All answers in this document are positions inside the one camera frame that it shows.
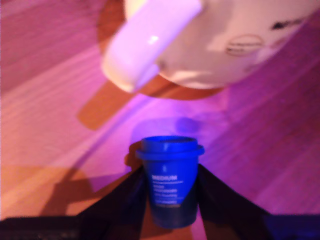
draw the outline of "wooden table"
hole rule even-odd
[[[2,1],[1,218],[77,214],[139,166],[134,143],[173,134],[197,138],[200,163],[271,213],[319,213],[320,13],[230,87],[156,77],[128,94],[100,69],[122,9],[120,0]],[[196,235],[205,239],[200,216],[168,231],[148,210],[141,238]]]

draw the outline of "printed label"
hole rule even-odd
[[[257,52],[265,45],[264,40],[253,34],[245,34],[232,38],[226,45],[225,52],[231,56],[244,57]]]
[[[151,175],[154,201],[157,205],[177,205],[179,206],[182,197],[179,197],[179,184],[184,181],[179,180],[177,175]]]

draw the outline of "wooden surface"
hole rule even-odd
[[[320,14],[225,89],[156,77],[128,94],[100,70],[120,0],[3,0],[1,218],[72,215],[139,166],[143,137],[198,138],[200,163],[271,213],[320,213]],[[205,239],[202,220],[142,239]]]

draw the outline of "white mug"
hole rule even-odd
[[[239,81],[273,56],[320,0],[126,0],[104,74],[134,92],[160,74],[194,89]]]

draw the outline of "blue cup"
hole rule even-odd
[[[151,214],[158,226],[182,228],[196,220],[198,157],[204,152],[191,137],[152,136],[141,141],[136,156],[143,162]]]

